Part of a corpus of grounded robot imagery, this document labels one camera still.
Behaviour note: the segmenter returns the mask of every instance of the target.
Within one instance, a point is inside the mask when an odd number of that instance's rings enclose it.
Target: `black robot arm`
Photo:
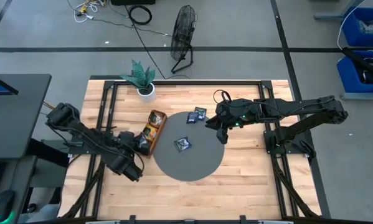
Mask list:
[[[256,123],[275,123],[287,116],[311,114],[311,116],[289,126],[275,129],[274,143],[284,144],[320,124],[339,124],[348,113],[333,96],[315,100],[285,101],[282,99],[231,100],[226,91],[224,99],[217,105],[216,115],[206,122],[206,127],[217,130],[217,138],[227,143],[227,130]]]
[[[80,113],[70,104],[60,103],[47,115],[46,125],[54,130],[67,131],[81,139],[114,173],[124,174],[132,181],[139,181],[142,170],[134,163],[134,134],[122,132],[119,138],[106,136],[87,128],[80,121]]]

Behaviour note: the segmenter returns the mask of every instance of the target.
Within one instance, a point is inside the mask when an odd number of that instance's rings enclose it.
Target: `wooden table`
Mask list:
[[[90,80],[88,83],[81,119],[89,128],[96,127],[104,82]],[[287,80],[272,80],[272,83],[275,98],[293,100]],[[156,86],[157,99],[152,103],[142,103],[135,88],[120,86],[113,117],[113,126],[117,127],[114,132],[140,133],[151,109],[170,116],[193,111],[195,106],[199,106],[207,108],[207,116],[213,117],[216,103],[212,94],[218,89],[227,90],[233,99],[259,98],[258,88],[251,85],[174,85]],[[281,125],[288,126],[296,121],[296,117],[288,117]],[[263,140],[264,130],[263,124],[256,124],[229,131],[220,167],[212,175],[195,182],[181,182],[166,176],[153,157],[144,159],[146,168],[139,182],[131,182],[106,168],[98,218],[127,220],[130,215],[136,215],[139,220],[237,220],[240,215],[246,215],[248,219],[279,219],[271,160]],[[83,190],[88,162],[89,156],[81,156],[68,168],[60,215],[71,207]],[[288,162],[295,189],[309,207],[320,214],[307,158],[302,154],[289,154]],[[89,212],[93,195],[90,196]],[[285,201],[291,215],[287,193]]]

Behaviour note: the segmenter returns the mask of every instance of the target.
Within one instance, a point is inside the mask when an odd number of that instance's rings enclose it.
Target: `black fan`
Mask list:
[[[174,26],[174,32],[172,33],[171,57],[177,60],[177,63],[171,70],[172,73],[176,73],[193,64],[193,48],[191,46],[191,41],[195,26],[196,14],[194,13],[194,9],[190,5],[183,6],[181,10],[179,10]],[[189,49],[191,50],[190,64],[175,69],[179,62],[185,59]]]

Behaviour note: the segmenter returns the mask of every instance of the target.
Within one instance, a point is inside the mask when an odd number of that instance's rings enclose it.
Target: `blue bin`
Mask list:
[[[373,58],[373,51],[356,50],[354,52],[363,58]],[[341,59],[337,63],[337,69],[346,93],[373,93],[373,84],[361,83],[355,65],[350,58]]]
[[[346,19],[342,30],[350,46],[373,47],[373,34],[361,31],[359,21],[373,21],[373,8],[357,8]]]

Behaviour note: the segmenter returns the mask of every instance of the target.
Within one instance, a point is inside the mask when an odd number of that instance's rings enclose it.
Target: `gray floor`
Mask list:
[[[0,10],[5,2],[0,0]],[[76,6],[82,0],[70,2]],[[346,3],[277,0],[288,46],[336,47],[339,21],[316,21],[313,14],[336,11]],[[157,0],[157,4],[148,6],[152,22],[142,28],[170,34],[176,14],[185,4],[199,14],[192,41],[195,46],[281,47],[267,0]],[[373,6],[373,0],[367,0],[364,6]],[[91,15],[130,25],[109,8],[99,8]],[[141,36],[148,47],[171,43],[171,38],[162,35],[141,32]],[[341,45],[345,45],[344,36]],[[142,45],[132,29],[93,21],[75,23],[66,0],[13,0],[0,23],[0,47]],[[174,65],[169,52],[151,54],[169,77]],[[341,54],[292,53],[291,57],[303,98],[339,96],[344,91],[336,68]],[[145,52],[0,53],[0,73],[49,73],[52,82],[46,101],[68,102],[81,108],[90,75],[129,73],[132,58],[142,61],[145,67],[154,67]],[[289,79],[284,55],[278,52],[196,52],[194,61],[180,74],[204,79]],[[343,105],[350,114],[345,123],[313,130],[329,209],[333,218],[373,221],[373,101],[345,101]],[[34,137],[59,139],[44,126],[42,116]]]

